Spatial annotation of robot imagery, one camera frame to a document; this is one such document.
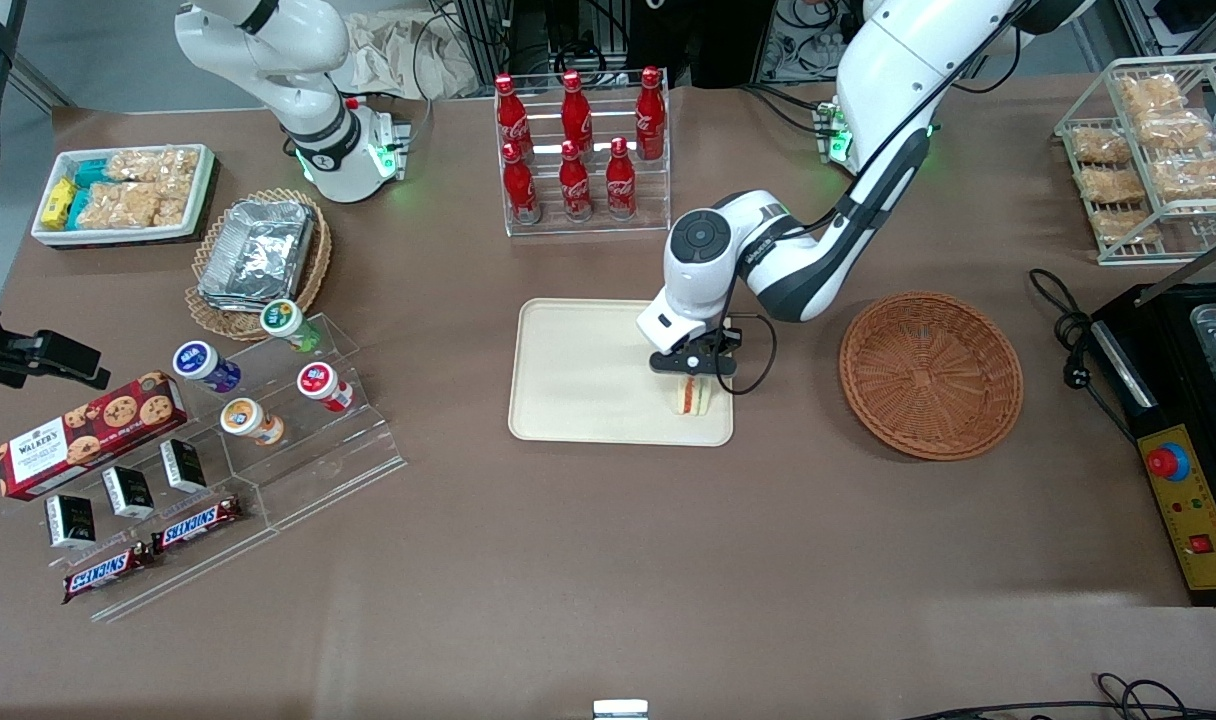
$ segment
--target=aluminum foil container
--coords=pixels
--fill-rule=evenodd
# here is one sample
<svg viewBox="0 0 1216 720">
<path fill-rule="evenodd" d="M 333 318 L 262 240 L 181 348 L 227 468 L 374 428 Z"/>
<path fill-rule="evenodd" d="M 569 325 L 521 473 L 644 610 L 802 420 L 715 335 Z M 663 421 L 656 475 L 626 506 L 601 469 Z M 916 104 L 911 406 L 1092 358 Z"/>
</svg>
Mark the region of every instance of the aluminum foil container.
<svg viewBox="0 0 1216 720">
<path fill-rule="evenodd" d="M 315 213 L 300 202 L 242 199 L 230 208 L 199 296 L 218 310 L 260 313 L 270 300 L 293 299 L 306 265 Z"/>
</svg>

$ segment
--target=small black box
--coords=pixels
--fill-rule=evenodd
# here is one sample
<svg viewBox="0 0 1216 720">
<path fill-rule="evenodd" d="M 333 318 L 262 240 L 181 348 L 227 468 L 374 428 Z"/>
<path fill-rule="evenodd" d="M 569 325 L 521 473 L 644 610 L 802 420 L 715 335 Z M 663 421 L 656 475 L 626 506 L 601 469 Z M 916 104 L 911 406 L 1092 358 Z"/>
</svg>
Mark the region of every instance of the small black box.
<svg viewBox="0 0 1216 720">
<path fill-rule="evenodd" d="M 197 493 L 207 488 L 204 466 L 199 465 L 199 454 L 191 443 L 165 439 L 159 445 L 159 451 L 164 456 L 164 473 L 168 474 L 169 486 L 182 493 Z"/>
<path fill-rule="evenodd" d="M 154 512 L 154 499 L 150 496 L 146 474 L 140 469 L 108 468 L 101 473 L 109 508 L 122 518 L 148 518 Z"/>
<path fill-rule="evenodd" d="M 92 533 L 92 501 L 88 497 L 54 495 L 44 501 L 52 547 L 83 550 L 96 544 Z"/>
</svg>

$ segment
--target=small jar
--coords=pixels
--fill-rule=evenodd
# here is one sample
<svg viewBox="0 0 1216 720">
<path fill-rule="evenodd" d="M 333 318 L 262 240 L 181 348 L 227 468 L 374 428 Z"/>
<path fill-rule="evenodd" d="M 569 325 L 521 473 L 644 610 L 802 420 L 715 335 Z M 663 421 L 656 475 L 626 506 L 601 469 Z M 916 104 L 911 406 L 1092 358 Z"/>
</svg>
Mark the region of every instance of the small jar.
<svg viewBox="0 0 1216 720">
<path fill-rule="evenodd" d="M 173 372 L 214 392 L 231 392 L 243 375 L 238 365 L 221 358 L 216 348 L 203 341 L 187 342 L 174 351 Z"/>
<path fill-rule="evenodd" d="M 270 300 L 270 305 L 261 309 L 261 330 L 270 337 L 288 341 L 297 351 L 311 351 L 319 345 L 319 328 L 293 300 Z"/>
<path fill-rule="evenodd" d="M 302 369 L 297 375 L 297 389 L 302 395 L 321 401 L 333 414 L 343 414 L 355 398 L 355 388 L 337 377 L 337 370 L 327 362 L 311 362 Z"/>
<path fill-rule="evenodd" d="M 237 437 L 250 437 L 257 445 L 274 445 L 285 437 L 285 422 L 266 414 L 250 396 L 240 396 L 221 410 L 221 429 Z"/>
</svg>

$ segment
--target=white tray of snacks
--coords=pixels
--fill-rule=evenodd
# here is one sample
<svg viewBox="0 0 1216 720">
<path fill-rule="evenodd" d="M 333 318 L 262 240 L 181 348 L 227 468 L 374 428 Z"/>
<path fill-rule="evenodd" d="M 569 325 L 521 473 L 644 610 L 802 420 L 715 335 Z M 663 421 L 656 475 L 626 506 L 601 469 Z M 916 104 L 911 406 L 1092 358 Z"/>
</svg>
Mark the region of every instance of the white tray of snacks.
<svg viewBox="0 0 1216 720">
<path fill-rule="evenodd" d="M 61 152 L 30 234 L 61 249 L 192 238 L 214 165 L 197 144 Z"/>
</svg>

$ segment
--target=yellow control panel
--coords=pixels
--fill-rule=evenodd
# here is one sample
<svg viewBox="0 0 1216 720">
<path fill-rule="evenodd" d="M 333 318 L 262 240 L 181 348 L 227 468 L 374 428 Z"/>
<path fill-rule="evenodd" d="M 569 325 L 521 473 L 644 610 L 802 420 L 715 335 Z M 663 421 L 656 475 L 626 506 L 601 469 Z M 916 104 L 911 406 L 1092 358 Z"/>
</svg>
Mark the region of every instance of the yellow control panel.
<svg viewBox="0 0 1216 720">
<path fill-rule="evenodd" d="M 1184 424 L 1138 439 L 1172 549 L 1189 589 L 1216 589 L 1216 502 Z"/>
</svg>

